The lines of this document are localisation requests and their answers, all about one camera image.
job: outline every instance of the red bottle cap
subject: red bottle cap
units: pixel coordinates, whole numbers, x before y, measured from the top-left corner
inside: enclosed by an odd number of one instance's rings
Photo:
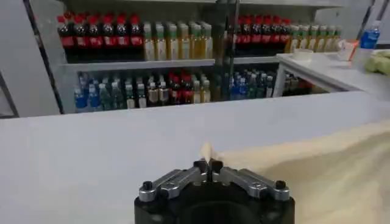
[[[103,19],[103,22],[106,23],[106,24],[112,23],[112,17],[110,15],[105,15],[104,19]]]
[[[64,18],[64,16],[57,16],[57,21],[58,21],[59,23],[65,23],[65,18]]]
[[[130,16],[130,21],[132,24],[138,24],[140,23],[140,17],[137,14],[133,14]]]
[[[89,19],[90,24],[96,24],[98,18],[96,16],[91,16]]]
[[[74,22],[75,23],[77,23],[77,24],[80,24],[80,23],[82,23],[83,22],[83,18],[81,17],[81,16],[76,16],[75,18],[74,18]]]
[[[72,16],[73,16],[73,13],[72,12],[69,12],[69,11],[66,11],[63,16],[66,18],[66,19],[71,19]]]
[[[124,15],[119,15],[118,18],[116,19],[116,21],[119,23],[119,24],[125,24],[126,22],[126,17]]]
[[[261,16],[256,16],[256,23],[261,24],[261,19],[262,19]]]

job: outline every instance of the red soda bottle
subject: red soda bottle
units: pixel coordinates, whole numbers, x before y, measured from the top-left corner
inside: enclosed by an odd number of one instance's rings
[[[140,18],[138,15],[133,14],[130,17],[131,30],[130,30],[130,39],[131,39],[131,53],[132,58],[136,60],[143,60],[144,56],[144,45],[143,45],[143,32],[140,26]]]

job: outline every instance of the red label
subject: red label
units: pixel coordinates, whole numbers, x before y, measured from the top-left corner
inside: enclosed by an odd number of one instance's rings
[[[117,39],[120,46],[128,46],[130,44],[129,37],[117,37]]]
[[[73,37],[61,37],[61,43],[64,47],[73,47],[74,41]]]
[[[101,47],[103,45],[102,37],[90,37],[91,47]]]
[[[271,36],[271,42],[278,43],[280,39],[280,35],[272,35]]]
[[[246,44],[250,43],[250,35],[243,35],[241,41]]]
[[[116,37],[104,37],[104,43],[106,46],[116,46]]]
[[[132,37],[132,45],[134,46],[141,46],[143,42],[141,37]]]
[[[88,37],[76,37],[76,41],[79,47],[87,47],[89,45]]]
[[[261,35],[252,35],[252,43],[260,43]]]
[[[280,36],[280,42],[287,43],[288,39],[290,38],[289,35],[281,35]]]
[[[269,43],[270,39],[271,39],[270,35],[262,35],[261,36],[261,42],[264,43],[264,44]]]

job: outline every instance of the bottle cap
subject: bottle cap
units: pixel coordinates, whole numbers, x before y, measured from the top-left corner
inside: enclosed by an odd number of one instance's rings
[[[64,18],[64,16],[57,16],[57,21],[58,21],[59,23],[65,23],[65,18]]]
[[[83,18],[79,15],[74,18],[74,22],[77,24],[82,23],[82,21],[83,21]]]

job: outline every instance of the bottle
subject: bottle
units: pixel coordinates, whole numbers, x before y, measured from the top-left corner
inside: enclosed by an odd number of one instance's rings
[[[134,94],[133,94],[133,85],[131,84],[131,82],[126,83],[125,90],[126,90],[127,109],[134,109],[135,108],[135,100],[134,100]]]
[[[74,89],[74,102],[76,104],[76,113],[88,112],[87,98],[79,87],[75,87]]]
[[[280,26],[280,18],[279,16],[274,16],[272,26],[271,26],[271,32],[272,36],[270,39],[271,43],[274,43],[273,45],[276,46],[277,43],[280,41],[280,31],[282,27]]]
[[[138,106],[140,108],[146,108],[146,96],[145,96],[145,86],[143,83],[137,84],[138,90]]]
[[[375,49],[375,46],[377,45],[377,41],[380,36],[380,25],[381,21],[375,20],[373,25],[363,32],[359,46],[352,58],[353,67],[361,70],[365,67],[368,59],[370,59],[372,52]]]
[[[254,18],[254,21],[252,21],[252,30],[250,31],[251,33],[251,42],[252,42],[252,49],[257,49],[260,47],[260,42],[261,42],[261,16],[256,16]]]
[[[152,38],[152,27],[150,23],[144,23],[144,55],[146,61],[154,61],[155,41]]]
[[[161,106],[165,106],[168,104],[169,89],[167,89],[165,81],[160,82],[160,87],[158,89],[158,99],[160,101]]]
[[[130,39],[131,39],[131,53],[133,59],[141,60],[144,58],[144,38],[142,37],[142,30],[140,27],[140,18],[133,14],[130,17]]]
[[[246,79],[244,77],[240,78],[238,88],[239,88],[239,99],[240,100],[245,99],[248,93],[248,89],[246,86]]]
[[[315,52],[323,52],[325,45],[325,37],[327,35],[327,26],[319,27],[319,34],[316,40],[316,45],[314,45]]]
[[[307,49],[314,51],[314,47],[316,45],[317,35],[318,35],[318,25],[312,25],[309,31],[309,42],[307,45]]]
[[[161,23],[156,23],[156,46],[155,55],[159,61],[166,60],[166,41],[164,39],[164,27]]]
[[[148,106],[149,107],[155,107],[157,106],[157,103],[158,103],[158,91],[156,89],[156,83],[155,82],[151,82],[148,90],[147,90],[147,95],[148,95],[148,98],[149,98],[149,104]]]
[[[90,99],[90,105],[91,105],[92,112],[102,110],[102,107],[100,104],[99,93],[97,92],[94,84],[90,84],[89,99]]]
[[[167,49],[168,59],[177,60],[179,59],[179,41],[177,39],[177,27],[173,23],[167,23]]]
[[[257,96],[257,82],[256,82],[256,74],[252,73],[250,75],[250,80],[248,84],[248,93],[247,93],[247,98],[248,99],[255,99]]]
[[[274,91],[274,78],[272,76],[267,76],[267,93],[266,97],[272,97],[272,92]]]
[[[282,25],[280,27],[280,43],[286,46],[289,39],[290,39],[290,20],[283,19]]]
[[[271,17],[265,16],[264,23],[261,25],[261,45],[263,47],[262,55],[268,55],[269,41],[271,40]]]
[[[299,46],[299,26],[291,25],[291,38],[288,44],[286,44],[286,53],[294,53],[294,50]]]
[[[180,104],[180,84],[177,76],[172,77],[171,82],[171,103],[173,105]]]
[[[126,16],[120,14],[116,19],[116,42],[122,54],[126,54],[129,51],[130,38],[127,30]]]
[[[107,90],[106,84],[99,84],[99,97],[104,111],[112,110],[111,95]]]
[[[211,100],[211,94],[210,94],[210,81],[204,80],[202,91],[200,92],[200,101],[202,103],[209,103]]]
[[[81,16],[76,16],[74,19],[74,36],[76,38],[77,47],[85,49],[89,46],[89,39],[87,37],[87,27],[83,22]]]
[[[194,81],[193,103],[200,103],[200,81]]]
[[[188,37],[188,26],[179,22],[179,59],[190,59],[190,38]]]
[[[333,39],[335,37],[336,26],[329,26],[327,30],[327,36],[325,38],[324,52],[332,51]]]
[[[74,47],[72,31],[65,21],[64,16],[57,16],[57,22],[57,32],[60,36],[62,46],[65,50],[65,53],[69,54],[69,51]]]
[[[299,49],[306,49],[308,45],[309,25],[302,25],[299,35]]]
[[[124,102],[123,102],[123,95],[119,88],[118,82],[112,83],[112,102],[113,102],[113,109],[114,110],[120,110],[124,108]]]

